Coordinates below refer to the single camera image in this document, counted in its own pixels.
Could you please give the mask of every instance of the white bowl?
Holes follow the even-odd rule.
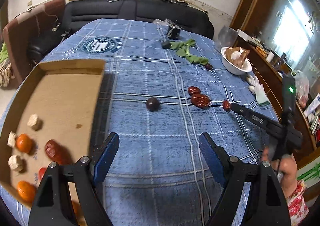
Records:
[[[224,67],[230,72],[230,73],[233,73],[235,75],[243,75],[245,73],[249,73],[251,72],[252,70],[252,66],[249,62],[249,60],[246,58],[245,61],[244,61],[244,69],[241,69],[239,67],[236,67],[235,65],[233,65],[232,63],[229,62],[229,60],[226,58],[226,55],[225,55],[225,52],[226,52],[226,49],[228,47],[223,47],[221,48],[221,54],[222,54],[222,63],[224,65]]]

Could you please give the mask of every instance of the floral sleeve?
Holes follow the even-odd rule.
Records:
[[[297,226],[309,212],[309,209],[302,196],[306,188],[306,183],[303,180],[298,180],[297,188],[287,199],[292,226]]]

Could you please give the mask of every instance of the glove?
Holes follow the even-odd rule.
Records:
[[[259,83],[258,77],[256,76],[253,77],[252,75],[248,75],[246,78],[246,81],[248,82],[248,84],[250,84],[249,90],[253,95],[256,96],[256,101],[258,105],[259,106],[269,105],[270,101],[264,92],[263,84]]]

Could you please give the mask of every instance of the blue tablecloth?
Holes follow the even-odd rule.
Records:
[[[259,107],[248,84],[224,68],[212,40],[185,31],[180,34],[181,40],[196,40],[190,51],[210,59],[213,70],[209,71],[162,49],[166,30],[151,23],[100,19],[85,25],[43,60],[107,61],[92,140],[109,132],[120,136],[104,182],[104,206],[115,226],[204,225],[222,188],[200,153],[199,135],[208,132],[229,155],[259,163],[268,136],[234,112],[225,112],[222,102],[228,99],[276,119],[272,107]],[[203,110],[192,105],[189,86],[199,87],[212,106]],[[149,97],[160,100],[159,111],[147,110]],[[248,193],[246,183],[234,225],[241,223]],[[26,226],[29,210],[2,187],[1,196]]]

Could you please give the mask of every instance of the cardboard tray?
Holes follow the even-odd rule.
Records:
[[[54,139],[70,152],[73,162],[89,154],[92,122],[104,75],[105,61],[78,59],[38,64],[22,84],[9,109],[0,135],[0,183],[19,202],[29,209],[17,193],[21,180],[39,186],[37,173],[51,160],[44,145]],[[27,127],[32,114],[43,121],[38,131]],[[26,133],[35,142],[29,153],[7,146],[8,135]],[[25,161],[21,172],[11,171],[8,159],[18,154]],[[71,199],[78,201],[73,183],[69,184]]]

